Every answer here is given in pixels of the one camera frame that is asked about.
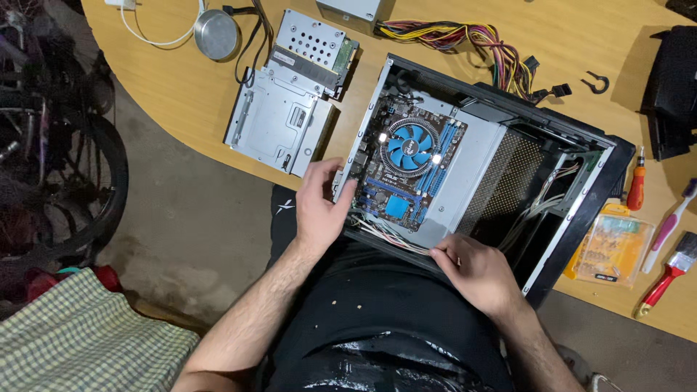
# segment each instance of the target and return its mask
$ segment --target pink toothbrush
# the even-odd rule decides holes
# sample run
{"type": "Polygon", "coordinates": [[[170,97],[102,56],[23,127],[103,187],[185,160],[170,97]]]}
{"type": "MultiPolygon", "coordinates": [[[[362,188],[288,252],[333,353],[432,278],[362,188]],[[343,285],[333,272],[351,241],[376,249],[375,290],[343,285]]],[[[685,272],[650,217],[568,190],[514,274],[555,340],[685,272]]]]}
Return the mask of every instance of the pink toothbrush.
{"type": "Polygon", "coordinates": [[[648,255],[646,255],[644,264],[641,266],[641,272],[651,272],[651,268],[656,262],[656,258],[658,258],[658,252],[661,250],[661,247],[666,242],[666,239],[675,230],[677,223],[680,222],[680,216],[682,215],[682,212],[685,211],[687,205],[692,201],[692,199],[695,198],[696,195],[697,178],[690,180],[690,184],[688,184],[687,188],[685,188],[685,191],[682,193],[682,196],[685,198],[685,201],[683,201],[682,204],[679,205],[675,209],[675,211],[663,222],[663,225],[658,231],[656,241],[654,241],[653,245],[651,246],[651,251],[648,255]]]}

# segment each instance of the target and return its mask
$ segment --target motherboard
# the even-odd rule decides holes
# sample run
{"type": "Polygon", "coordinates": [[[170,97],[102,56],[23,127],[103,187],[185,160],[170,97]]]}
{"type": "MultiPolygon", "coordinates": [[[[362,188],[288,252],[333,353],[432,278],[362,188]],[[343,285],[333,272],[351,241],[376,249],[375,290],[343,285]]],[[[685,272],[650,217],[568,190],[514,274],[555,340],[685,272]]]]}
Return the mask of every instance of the motherboard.
{"type": "Polygon", "coordinates": [[[467,124],[386,95],[360,143],[349,177],[353,207],[414,232],[443,184],[467,124]]]}

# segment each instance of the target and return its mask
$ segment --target checkered cloth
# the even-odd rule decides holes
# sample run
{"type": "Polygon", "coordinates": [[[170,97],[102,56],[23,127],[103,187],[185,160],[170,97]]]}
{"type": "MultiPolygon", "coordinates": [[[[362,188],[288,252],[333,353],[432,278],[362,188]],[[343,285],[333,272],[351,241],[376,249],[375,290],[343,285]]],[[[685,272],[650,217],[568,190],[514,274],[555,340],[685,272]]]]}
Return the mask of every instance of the checkered cloth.
{"type": "Polygon", "coordinates": [[[0,391],[168,391],[198,340],[83,269],[0,324],[0,391]]]}

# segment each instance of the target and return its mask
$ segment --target hand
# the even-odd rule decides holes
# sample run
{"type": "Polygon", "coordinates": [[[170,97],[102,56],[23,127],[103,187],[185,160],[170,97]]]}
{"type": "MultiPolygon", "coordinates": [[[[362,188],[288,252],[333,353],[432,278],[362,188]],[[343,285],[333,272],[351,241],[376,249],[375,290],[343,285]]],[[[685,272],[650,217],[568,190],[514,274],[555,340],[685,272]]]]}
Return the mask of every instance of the hand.
{"type": "Polygon", "coordinates": [[[296,193],[298,233],[295,241],[303,252],[317,260],[342,232],[355,193],[356,181],[348,180],[336,204],[323,197],[323,186],[330,180],[329,174],[339,169],[342,162],[342,158],[331,158],[310,163],[296,193]]]}
{"type": "Polygon", "coordinates": [[[518,311],[530,307],[506,257],[498,249],[467,236],[451,234],[430,253],[457,291],[492,321],[509,321],[518,311]]]}

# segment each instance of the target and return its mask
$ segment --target orange screwdriver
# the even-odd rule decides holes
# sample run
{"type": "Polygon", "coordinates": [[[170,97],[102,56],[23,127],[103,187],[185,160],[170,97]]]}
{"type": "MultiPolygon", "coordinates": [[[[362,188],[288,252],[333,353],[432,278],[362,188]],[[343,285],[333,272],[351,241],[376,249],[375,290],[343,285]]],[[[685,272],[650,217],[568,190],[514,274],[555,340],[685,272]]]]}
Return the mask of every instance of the orange screwdriver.
{"type": "Polygon", "coordinates": [[[644,167],[644,146],[641,147],[639,156],[636,157],[636,167],[634,168],[634,179],[631,180],[631,189],[627,196],[627,208],[632,211],[638,211],[644,204],[644,176],[646,168],[644,167]]]}

